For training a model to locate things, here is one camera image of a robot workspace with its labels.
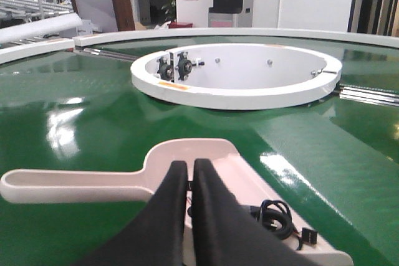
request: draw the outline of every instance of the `green surface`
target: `green surface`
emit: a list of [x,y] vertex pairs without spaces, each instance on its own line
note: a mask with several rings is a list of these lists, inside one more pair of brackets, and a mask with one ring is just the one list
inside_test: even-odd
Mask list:
[[[343,60],[342,82],[399,91],[399,51],[384,47],[275,37],[98,47],[143,55],[209,42],[320,50]],[[126,62],[69,52],[0,66],[0,173],[15,168],[134,171],[161,141],[226,138],[356,266],[399,265],[397,108],[333,95],[310,105],[255,112],[186,107],[140,93],[130,83],[129,68]],[[81,103],[70,101],[77,97]],[[271,165],[264,159],[270,155],[286,164]],[[0,199],[0,265],[68,265],[113,236],[142,207],[130,202],[15,205]]]

